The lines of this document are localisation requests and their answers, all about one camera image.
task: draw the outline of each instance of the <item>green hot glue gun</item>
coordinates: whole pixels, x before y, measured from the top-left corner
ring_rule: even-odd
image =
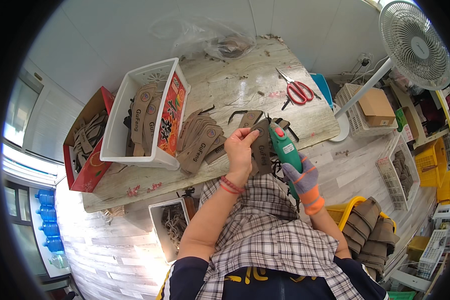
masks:
[[[272,145],[274,146],[275,152],[277,153],[280,162],[289,163],[299,173],[301,173],[303,171],[302,162],[300,161],[299,152],[295,148],[292,140],[288,138],[283,129],[278,126],[277,123],[270,122],[268,132],[270,133]],[[288,187],[290,188],[290,193],[295,198],[295,200],[299,200],[299,196],[297,195],[292,182],[288,183]]]

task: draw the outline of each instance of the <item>red string bracelet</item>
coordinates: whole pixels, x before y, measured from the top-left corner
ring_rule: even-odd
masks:
[[[228,191],[228,192],[231,193],[231,194],[236,194],[236,195],[239,194],[239,193],[237,193],[237,192],[234,192],[234,191],[231,191],[231,190],[227,189],[222,183],[220,183],[220,186],[222,187],[222,189],[224,189],[225,191]]]
[[[229,187],[238,191],[239,193],[243,193],[245,191],[244,188],[239,188],[235,184],[231,183],[230,180],[228,180],[225,176],[220,177],[220,179],[222,180],[223,183],[227,184]]]

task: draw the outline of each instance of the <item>plastic bottle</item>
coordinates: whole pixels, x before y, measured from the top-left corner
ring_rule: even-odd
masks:
[[[59,237],[60,229],[58,224],[53,221],[43,221],[41,226],[38,226],[38,230],[43,231],[47,237]]]
[[[55,197],[52,190],[41,189],[35,195],[41,205],[53,207],[55,206]]]
[[[60,237],[48,237],[42,245],[43,247],[47,247],[50,252],[65,251]]]
[[[63,269],[70,266],[66,255],[61,253],[53,253],[52,259],[49,259],[48,261],[51,265],[54,265],[58,269]]]
[[[56,211],[54,207],[41,205],[39,209],[35,211],[42,217],[43,221],[55,221],[56,222]]]

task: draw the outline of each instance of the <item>fan stand pole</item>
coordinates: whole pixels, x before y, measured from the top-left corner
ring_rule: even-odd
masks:
[[[349,108],[352,107],[362,96],[368,92],[379,80],[382,78],[385,73],[387,73],[390,68],[394,66],[394,63],[389,58],[385,61],[385,63],[380,67],[380,69],[375,72],[375,74],[367,81],[363,87],[350,99],[350,101],[345,104],[341,110],[335,113],[335,118],[338,119],[341,115],[343,115]]]

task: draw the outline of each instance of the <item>plaid shirt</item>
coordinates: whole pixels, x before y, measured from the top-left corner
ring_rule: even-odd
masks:
[[[219,185],[218,179],[204,183],[200,207]],[[245,189],[218,237],[196,299],[221,299],[224,276],[249,266],[323,277],[337,299],[363,299],[333,262],[338,241],[300,221],[272,175],[249,179]]]

